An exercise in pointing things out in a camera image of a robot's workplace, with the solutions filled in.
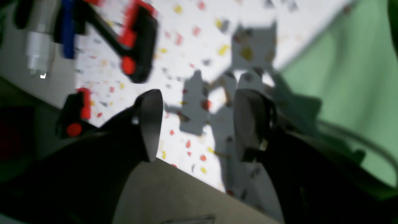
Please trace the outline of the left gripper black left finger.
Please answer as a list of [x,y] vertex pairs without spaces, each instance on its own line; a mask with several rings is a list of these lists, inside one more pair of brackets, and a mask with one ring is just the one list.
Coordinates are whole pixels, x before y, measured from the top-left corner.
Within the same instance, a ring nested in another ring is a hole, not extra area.
[[131,171],[156,159],[159,89],[100,128],[1,183],[1,214],[29,224],[110,224]]

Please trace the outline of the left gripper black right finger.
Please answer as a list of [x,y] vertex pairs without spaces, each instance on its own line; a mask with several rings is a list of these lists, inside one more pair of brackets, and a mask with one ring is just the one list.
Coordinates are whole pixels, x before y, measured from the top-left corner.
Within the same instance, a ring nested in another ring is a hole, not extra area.
[[235,149],[270,176],[286,224],[396,224],[397,190],[314,138],[284,129],[261,93],[234,96]]

